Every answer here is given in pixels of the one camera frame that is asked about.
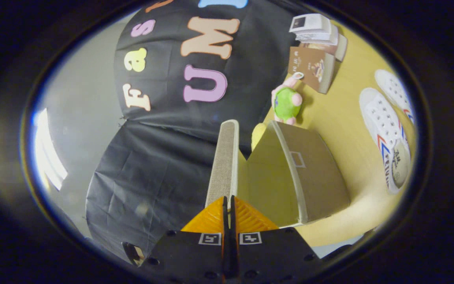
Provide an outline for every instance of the stuffed toy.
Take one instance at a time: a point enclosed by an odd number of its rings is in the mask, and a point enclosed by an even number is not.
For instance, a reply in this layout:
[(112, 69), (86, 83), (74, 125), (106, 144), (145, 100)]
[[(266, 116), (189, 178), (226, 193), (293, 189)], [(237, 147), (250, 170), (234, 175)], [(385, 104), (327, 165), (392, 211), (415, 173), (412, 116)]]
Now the stuffed toy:
[(283, 84), (272, 90), (271, 105), (274, 109), (274, 120), (295, 124), (295, 117), (301, 111), (302, 97), (293, 88), (303, 77), (303, 73), (295, 72)]

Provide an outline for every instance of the book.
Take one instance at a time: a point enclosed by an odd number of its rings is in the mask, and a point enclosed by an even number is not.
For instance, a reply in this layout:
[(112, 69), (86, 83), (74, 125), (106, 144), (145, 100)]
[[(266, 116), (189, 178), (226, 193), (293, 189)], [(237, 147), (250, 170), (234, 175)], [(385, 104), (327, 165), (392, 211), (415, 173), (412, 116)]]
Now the book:
[(335, 56), (323, 50), (290, 47), (288, 72), (302, 72), (301, 81), (320, 93), (327, 93), (334, 71)]
[(346, 54), (346, 46), (348, 45), (348, 40), (342, 34), (339, 34), (337, 39), (337, 45), (328, 45), (325, 43), (303, 43), (299, 44), (300, 47), (306, 47), (309, 49), (323, 50), (328, 54), (332, 54), (339, 61), (344, 59)]
[(294, 34), (330, 34), (331, 23), (321, 14), (305, 14), (292, 19), (289, 32)]
[(339, 30), (335, 25), (330, 28), (330, 33), (310, 33), (310, 34), (298, 34), (296, 40), (303, 43), (323, 43), (326, 45), (337, 45), (339, 38)]

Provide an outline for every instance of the yellow object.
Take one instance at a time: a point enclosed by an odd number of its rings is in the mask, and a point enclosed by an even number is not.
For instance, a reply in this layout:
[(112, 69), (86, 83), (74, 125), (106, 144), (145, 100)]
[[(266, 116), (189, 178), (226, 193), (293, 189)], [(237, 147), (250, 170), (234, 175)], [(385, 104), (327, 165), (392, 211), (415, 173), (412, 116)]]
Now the yellow object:
[(262, 138), (262, 135), (264, 134), (265, 128), (266, 128), (265, 124), (259, 123), (253, 129), (253, 132), (252, 132), (252, 151), (257, 146), (258, 142), (260, 141), (260, 138)]
[(250, 204), (234, 196), (236, 203), (236, 235), (279, 229), (270, 219)]
[(223, 197), (218, 198), (197, 214), (185, 227), (183, 232), (223, 234)]

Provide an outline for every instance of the blue letter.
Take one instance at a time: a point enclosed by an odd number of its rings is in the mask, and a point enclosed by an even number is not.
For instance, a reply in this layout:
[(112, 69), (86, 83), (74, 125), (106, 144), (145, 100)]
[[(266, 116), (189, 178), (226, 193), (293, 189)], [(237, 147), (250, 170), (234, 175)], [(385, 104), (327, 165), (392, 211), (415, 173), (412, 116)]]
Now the blue letter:
[(236, 8), (244, 8), (248, 4), (248, 0), (200, 0), (199, 8), (204, 8), (209, 5), (231, 5)]

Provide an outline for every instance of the stack of books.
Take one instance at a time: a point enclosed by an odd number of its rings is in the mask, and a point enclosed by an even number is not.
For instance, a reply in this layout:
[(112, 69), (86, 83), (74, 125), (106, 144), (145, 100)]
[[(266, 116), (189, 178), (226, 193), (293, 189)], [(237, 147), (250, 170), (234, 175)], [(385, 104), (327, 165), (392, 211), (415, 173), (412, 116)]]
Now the stack of books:
[(301, 42), (300, 47), (323, 50), (342, 61), (346, 53), (348, 40), (339, 34), (339, 30), (330, 20), (321, 14), (295, 16), (290, 32)]

